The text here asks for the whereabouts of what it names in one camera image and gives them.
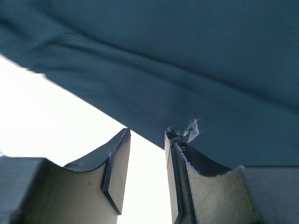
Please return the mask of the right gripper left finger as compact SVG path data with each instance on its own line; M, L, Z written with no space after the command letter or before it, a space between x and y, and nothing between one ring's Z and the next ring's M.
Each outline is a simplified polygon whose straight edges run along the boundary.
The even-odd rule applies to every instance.
M3 224L114 224L122 213L131 134L61 167L46 158L0 159Z

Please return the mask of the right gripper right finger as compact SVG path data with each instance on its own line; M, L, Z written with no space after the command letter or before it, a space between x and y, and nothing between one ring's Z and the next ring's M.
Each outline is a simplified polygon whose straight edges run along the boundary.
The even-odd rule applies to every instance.
M183 133L165 130L174 224L296 224L297 166L223 166L190 146L197 121Z

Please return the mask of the black t shirt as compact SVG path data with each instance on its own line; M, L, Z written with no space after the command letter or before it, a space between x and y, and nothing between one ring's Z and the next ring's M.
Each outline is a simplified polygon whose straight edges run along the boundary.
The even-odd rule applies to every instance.
M299 163L296 0L3 0L0 52L160 147L197 119L218 163Z

